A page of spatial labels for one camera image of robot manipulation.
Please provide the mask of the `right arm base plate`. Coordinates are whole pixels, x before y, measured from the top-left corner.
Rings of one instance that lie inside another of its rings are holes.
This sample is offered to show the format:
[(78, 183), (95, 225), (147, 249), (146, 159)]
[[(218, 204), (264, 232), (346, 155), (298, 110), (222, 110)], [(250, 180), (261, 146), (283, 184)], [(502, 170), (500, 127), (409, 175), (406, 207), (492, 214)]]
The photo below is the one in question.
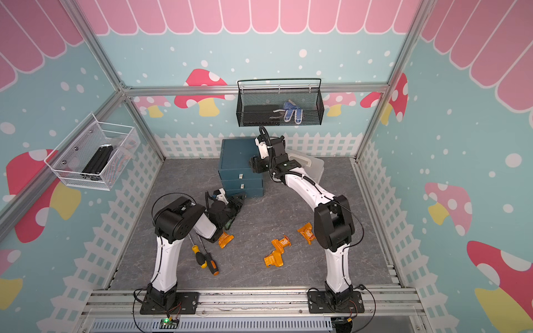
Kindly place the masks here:
[(365, 313), (362, 296), (353, 291), (347, 300), (337, 304), (326, 291), (311, 288), (307, 291), (308, 311), (311, 314), (363, 314)]

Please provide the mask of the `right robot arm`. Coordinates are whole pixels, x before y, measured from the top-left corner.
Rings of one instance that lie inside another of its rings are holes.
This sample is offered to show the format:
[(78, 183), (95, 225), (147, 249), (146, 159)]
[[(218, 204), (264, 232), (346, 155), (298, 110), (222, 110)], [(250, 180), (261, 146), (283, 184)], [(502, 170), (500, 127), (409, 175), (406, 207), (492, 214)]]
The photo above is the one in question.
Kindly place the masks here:
[(354, 286), (348, 276), (348, 251), (353, 245), (354, 220), (348, 199), (336, 196), (313, 180), (285, 151), (285, 138), (272, 137), (264, 126), (255, 139), (259, 155), (251, 158), (255, 173), (268, 173), (276, 183), (294, 190), (314, 212), (314, 236), (326, 254), (325, 297), (332, 309), (348, 305)]

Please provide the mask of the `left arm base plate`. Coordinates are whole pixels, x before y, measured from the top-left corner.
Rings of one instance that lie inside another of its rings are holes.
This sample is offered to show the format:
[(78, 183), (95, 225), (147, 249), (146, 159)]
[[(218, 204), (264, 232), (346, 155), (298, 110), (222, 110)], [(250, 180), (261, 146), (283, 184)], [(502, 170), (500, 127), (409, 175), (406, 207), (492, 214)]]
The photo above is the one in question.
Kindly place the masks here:
[(145, 296), (140, 308), (141, 315), (195, 314), (199, 292), (177, 292), (166, 305), (158, 304), (152, 297)]

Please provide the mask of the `teal three-drawer cabinet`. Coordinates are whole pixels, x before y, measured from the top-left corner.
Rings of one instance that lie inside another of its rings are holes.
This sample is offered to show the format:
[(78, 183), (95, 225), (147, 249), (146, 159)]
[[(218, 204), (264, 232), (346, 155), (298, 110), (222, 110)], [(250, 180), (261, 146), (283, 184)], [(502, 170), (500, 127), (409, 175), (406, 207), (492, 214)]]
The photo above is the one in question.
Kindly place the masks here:
[(227, 195), (245, 193), (247, 198), (263, 197), (263, 177), (254, 173), (249, 162), (258, 155), (254, 138), (230, 138), (222, 141), (219, 177)]

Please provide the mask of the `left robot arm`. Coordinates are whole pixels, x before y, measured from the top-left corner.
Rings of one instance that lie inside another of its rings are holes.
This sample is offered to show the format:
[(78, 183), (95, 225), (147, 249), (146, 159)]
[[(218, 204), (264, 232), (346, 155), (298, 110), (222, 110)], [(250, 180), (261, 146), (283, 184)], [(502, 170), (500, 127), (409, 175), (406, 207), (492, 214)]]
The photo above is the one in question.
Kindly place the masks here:
[(234, 237), (227, 233), (240, 213), (247, 195), (240, 192), (227, 195), (223, 190), (214, 194), (205, 193), (206, 205), (201, 205), (189, 194), (167, 193), (162, 198), (176, 195), (177, 198), (154, 212), (152, 224), (158, 242), (155, 270), (147, 285), (146, 302), (152, 302), (156, 309), (171, 312), (183, 302), (177, 293), (176, 275), (181, 246), (185, 239), (197, 234), (200, 241), (217, 243), (225, 248)]

